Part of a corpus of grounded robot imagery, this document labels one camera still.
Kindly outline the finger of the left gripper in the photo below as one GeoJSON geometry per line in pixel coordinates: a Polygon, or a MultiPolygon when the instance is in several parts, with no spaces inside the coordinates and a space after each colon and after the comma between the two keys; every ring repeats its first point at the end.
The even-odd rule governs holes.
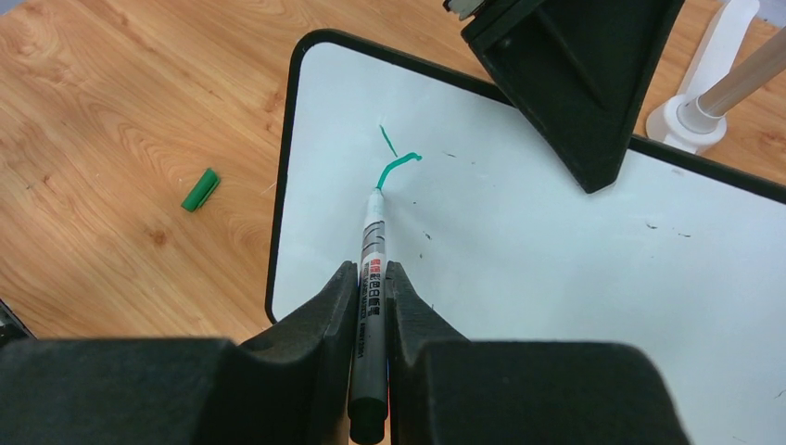
{"type": "Polygon", "coordinates": [[[612,184],[683,4],[488,1],[462,38],[588,194],[612,184]]]}

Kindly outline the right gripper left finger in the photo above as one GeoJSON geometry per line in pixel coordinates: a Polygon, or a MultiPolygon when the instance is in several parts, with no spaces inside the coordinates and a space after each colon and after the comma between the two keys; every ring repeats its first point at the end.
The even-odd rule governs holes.
{"type": "Polygon", "coordinates": [[[285,319],[225,338],[18,340],[1,350],[5,444],[344,444],[358,268],[285,319]]]}

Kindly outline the white whiteboard black frame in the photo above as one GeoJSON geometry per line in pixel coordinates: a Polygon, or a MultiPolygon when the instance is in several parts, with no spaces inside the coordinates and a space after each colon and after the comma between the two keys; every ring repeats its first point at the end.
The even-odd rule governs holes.
{"type": "Polygon", "coordinates": [[[610,340],[663,373],[695,444],[785,440],[785,189],[641,137],[586,193],[492,84],[337,30],[291,57],[266,312],[387,255],[461,333],[610,340]]]}

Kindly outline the green marker cap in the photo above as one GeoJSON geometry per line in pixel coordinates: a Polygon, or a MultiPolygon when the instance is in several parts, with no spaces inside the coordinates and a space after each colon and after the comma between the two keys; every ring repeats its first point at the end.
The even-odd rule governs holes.
{"type": "Polygon", "coordinates": [[[206,169],[182,201],[181,208],[188,212],[200,209],[220,183],[220,176],[213,169],[206,169]]]}

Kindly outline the green whiteboard marker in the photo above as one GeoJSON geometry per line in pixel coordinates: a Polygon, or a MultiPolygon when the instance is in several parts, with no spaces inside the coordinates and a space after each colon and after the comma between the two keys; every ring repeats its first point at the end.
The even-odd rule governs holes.
{"type": "Polygon", "coordinates": [[[359,309],[349,389],[349,436],[358,444],[385,437],[388,413],[385,201],[369,196],[359,264],[359,309]]]}

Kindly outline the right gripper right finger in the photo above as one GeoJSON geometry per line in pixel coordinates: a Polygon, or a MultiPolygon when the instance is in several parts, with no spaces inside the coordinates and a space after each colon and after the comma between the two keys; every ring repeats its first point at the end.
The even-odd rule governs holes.
{"type": "Polygon", "coordinates": [[[387,265],[395,444],[686,444],[664,379],[620,343],[471,340],[387,265]]]}

